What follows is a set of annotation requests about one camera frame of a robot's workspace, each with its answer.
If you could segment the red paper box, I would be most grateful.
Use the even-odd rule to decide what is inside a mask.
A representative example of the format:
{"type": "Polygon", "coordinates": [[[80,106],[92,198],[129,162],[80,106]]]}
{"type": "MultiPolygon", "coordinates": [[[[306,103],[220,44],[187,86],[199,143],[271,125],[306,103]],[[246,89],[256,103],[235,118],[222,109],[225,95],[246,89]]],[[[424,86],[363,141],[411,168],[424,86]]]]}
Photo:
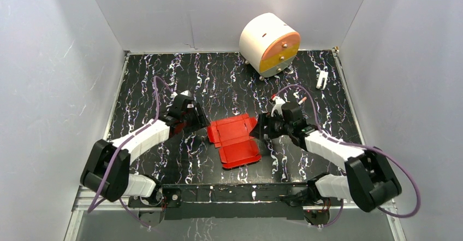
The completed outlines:
{"type": "Polygon", "coordinates": [[[207,127],[209,141],[218,149],[223,169],[230,170],[259,162],[262,158],[250,132],[257,119],[248,114],[213,121],[207,127]]]}

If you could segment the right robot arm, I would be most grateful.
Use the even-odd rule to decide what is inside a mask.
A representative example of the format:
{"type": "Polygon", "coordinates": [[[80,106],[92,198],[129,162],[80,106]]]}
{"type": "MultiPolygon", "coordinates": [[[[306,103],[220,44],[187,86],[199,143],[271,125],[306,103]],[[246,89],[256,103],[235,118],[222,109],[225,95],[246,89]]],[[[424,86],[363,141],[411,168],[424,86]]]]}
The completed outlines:
{"type": "Polygon", "coordinates": [[[362,211],[370,212],[402,193],[402,187],[387,158],[372,150],[336,143],[309,123],[297,103],[275,106],[270,113],[261,113],[250,132],[256,139],[288,136],[294,145],[335,164],[345,175],[323,173],[307,182],[307,188],[281,197],[287,203],[297,198],[315,205],[328,198],[354,202],[362,211]]]}

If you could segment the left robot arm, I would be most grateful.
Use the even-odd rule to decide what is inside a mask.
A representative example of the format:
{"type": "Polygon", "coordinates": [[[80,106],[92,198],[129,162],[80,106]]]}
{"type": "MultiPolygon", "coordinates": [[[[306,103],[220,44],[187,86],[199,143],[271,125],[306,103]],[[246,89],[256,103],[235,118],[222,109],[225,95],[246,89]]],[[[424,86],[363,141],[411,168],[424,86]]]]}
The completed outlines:
{"type": "Polygon", "coordinates": [[[176,94],[167,111],[141,128],[112,141],[96,141],[82,171],[80,184],[110,202],[124,196],[141,197],[148,205],[157,206],[163,199],[160,181],[149,175],[132,174],[129,171],[131,164],[175,135],[195,132],[208,125],[199,102],[187,91],[176,94]]]}

